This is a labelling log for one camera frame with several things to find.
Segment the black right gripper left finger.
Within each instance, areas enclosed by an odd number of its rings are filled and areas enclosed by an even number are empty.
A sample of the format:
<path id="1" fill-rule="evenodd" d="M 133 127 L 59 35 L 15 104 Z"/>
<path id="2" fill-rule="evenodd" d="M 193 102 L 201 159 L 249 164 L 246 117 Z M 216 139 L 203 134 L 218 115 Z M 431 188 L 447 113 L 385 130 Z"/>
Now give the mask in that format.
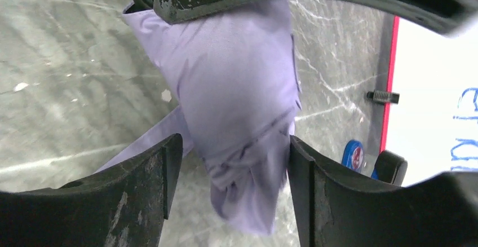
<path id="1" fill-rule="evenodd" d="M 174 134 L 60 188 L 1 192 L 1 245 L 157 246 L 182 158 Z"/>

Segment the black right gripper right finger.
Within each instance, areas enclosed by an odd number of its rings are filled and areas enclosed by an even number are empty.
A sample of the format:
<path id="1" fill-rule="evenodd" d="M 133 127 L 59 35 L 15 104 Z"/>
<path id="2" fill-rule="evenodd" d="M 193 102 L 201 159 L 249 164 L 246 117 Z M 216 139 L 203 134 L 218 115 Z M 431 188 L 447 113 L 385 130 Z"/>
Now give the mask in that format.
<path id="1" fill-rule="evenodd" d="M 410 187 L 361 175 L 291 137 L 288 167 L 301 246 L 476 246 L 477 174 Z"/>

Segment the lilac folding umbrella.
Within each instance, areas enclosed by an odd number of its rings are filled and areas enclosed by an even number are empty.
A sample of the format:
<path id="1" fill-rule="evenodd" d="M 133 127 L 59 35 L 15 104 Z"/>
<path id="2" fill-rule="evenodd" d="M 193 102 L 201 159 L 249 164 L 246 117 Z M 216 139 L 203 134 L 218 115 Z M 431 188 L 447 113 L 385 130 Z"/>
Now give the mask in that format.
<path id="1" fill-rule="evenodd" d="M 132 3 L 123 18 L 179 105 L 105 167 L 179 133 L 204 163 L 218 216 L 270 235 L 300 110 L 288 0 L 175 25 Z"/>

